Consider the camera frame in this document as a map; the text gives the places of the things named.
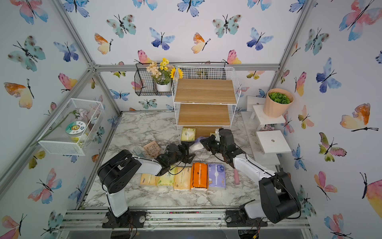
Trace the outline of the purple tissue pack bottom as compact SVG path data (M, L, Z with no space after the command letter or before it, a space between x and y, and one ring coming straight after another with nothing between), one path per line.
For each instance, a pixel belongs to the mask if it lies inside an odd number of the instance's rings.
M201 136L201 137L198 137L195 142L190 146L189 150L190 151L197 151L197 150L201 150L201 149L204 149L204 146L203 144L201 143L201 141L203 139L207 139L207 137L204 137L204 136Z

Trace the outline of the purple tissue pack shelf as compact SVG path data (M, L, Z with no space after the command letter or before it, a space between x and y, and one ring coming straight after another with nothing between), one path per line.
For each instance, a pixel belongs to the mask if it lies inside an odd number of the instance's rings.
M208 164L209 190L225 190L226 175L223 164L212 163Z

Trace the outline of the orange tissue pack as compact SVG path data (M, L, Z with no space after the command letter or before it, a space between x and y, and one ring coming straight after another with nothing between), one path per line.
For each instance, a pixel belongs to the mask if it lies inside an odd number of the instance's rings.
M208 165L205 163L193 163L190 189L191 191L205 192L209 187Z

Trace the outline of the beige tissue pack top shelf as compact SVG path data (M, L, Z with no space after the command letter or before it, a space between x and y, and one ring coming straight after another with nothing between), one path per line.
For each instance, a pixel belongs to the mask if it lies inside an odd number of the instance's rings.
M178 191L189 191L191 188L191 167L176 167L175 170L175 182L174 182L174 190Z

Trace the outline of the yellow green tissue pack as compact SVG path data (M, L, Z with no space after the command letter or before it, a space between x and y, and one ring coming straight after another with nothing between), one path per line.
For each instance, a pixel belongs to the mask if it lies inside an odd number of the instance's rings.
M171 170L164 175L158 177L157 186L158 187L174 187L175 174L177 173L177 167L171 168Z

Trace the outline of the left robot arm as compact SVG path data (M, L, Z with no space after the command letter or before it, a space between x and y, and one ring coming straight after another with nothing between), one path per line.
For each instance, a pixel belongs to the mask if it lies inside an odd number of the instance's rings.
M190 153L190 145L190 142L185 141L178 145L171 143L155 159L135 156L124 149L104 163L98 169L97 175L106 192L112 215L119 218L128 211L124 188L135 174L162 176L169 173L177 163L191 164L196 155Z

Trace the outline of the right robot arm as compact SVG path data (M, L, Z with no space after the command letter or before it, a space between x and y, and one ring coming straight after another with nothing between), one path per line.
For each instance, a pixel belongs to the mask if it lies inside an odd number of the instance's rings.
M239 215L243 224L263 218L273 224L284 219L299 218L293 217L301 213L301 204L289 176L285 172L269 170L249 157L237 146L231 130L221 128L218 137L211 135L202 139L201 144L213 155L221 154L225 163L257 183L260 200L252 200L240 207Z

